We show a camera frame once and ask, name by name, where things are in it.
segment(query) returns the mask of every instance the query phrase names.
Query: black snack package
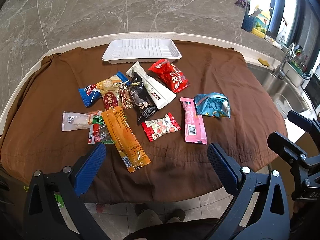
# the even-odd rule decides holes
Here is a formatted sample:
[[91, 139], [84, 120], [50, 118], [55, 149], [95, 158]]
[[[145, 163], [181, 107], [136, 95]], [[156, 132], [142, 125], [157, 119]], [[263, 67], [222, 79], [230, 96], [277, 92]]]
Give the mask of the black snack package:
[[158, 111], [153, 105], [147, 102], [147, 93], [142, 83], [141, 77], [134, 73], [131, 84], [129, 85], [130, 96], [138, 108], [138, 124], [148, 120], [155, 112]]

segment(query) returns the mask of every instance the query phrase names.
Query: shoe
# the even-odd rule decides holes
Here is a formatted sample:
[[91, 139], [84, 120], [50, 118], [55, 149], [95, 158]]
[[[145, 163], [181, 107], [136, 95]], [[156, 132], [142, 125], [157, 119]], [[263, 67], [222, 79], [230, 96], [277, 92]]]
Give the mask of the shoe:
[[186, 213], [182, 209], [176, 209], [171, 213], [170, 218], [174, 218], [174, 217], [178, 218], [181, 222], [183, 222], [183, 220], [186, 217]]
[[134, 211], [136, 212], [136, 215], [139, 216], [143, 211], [150, 209], [147, 204], [141, 203], [141, 204], [136, 204], [134, 206]]

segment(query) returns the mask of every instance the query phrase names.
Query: pink snack package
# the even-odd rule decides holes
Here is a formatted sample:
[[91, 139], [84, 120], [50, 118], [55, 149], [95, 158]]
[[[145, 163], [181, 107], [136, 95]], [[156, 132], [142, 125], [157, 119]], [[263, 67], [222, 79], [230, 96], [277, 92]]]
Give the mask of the pink snack package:
[[184, 118], [184, 132], [186, 142], [207, 144], [207, 135], [204, 129], [202, 115], [196, 115], [195, 103], [192, 98], [180, 98], [183, 109], [186, 111]]

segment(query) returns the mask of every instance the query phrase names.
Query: tile floor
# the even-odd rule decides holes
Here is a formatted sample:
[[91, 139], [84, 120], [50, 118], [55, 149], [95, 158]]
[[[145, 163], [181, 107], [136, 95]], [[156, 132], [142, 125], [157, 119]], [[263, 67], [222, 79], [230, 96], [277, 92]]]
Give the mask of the tile floor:
[[30, 68], [49, 49], [95, 36], [165, 31], [235, 42], [281, 59], [241, 29], [236, 0], [7, 0], [0, 9], [0, 114]]
[[[268, 174], [268, 167], [266, 166], [258, 172]], [[186, 212], [185, 221], [189, 221], [201, 218], [219, 218], [228, 207], [232, 197], [233, 196], [229, 195], [224, 188], [221, 188], [200, 197], [179, 202], [147, 204], [159, 215], [162, 222], [165, 222], [169, 218], [170, 213], [178, 208]], [[241, 226], [247, 224], [257, 198], [258, 193], [254, 193], [248, 209], [241, 220]], [[134, 203], [106, 205], [104, 208], [105, 213], [96, 213], [92, 214], [92, 216], [112, 240], [121, 240], [129, 233], [135, 231], [138, 217], [135, 215], [134, 205]], [[67, 210], [63, 208], [61, 213], [68, 227], [77, 232]]]

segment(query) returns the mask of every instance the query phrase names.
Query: white plastic tray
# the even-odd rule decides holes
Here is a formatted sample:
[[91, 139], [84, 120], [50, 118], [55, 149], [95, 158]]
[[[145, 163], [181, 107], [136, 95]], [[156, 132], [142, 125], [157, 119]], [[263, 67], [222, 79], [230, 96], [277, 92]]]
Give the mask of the white plastic tray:
[[181, 58], [176, 45], [170, 39], [126, 39], [112, 41], [102, 60], [111, 64], [126, 62], [156, 62]]

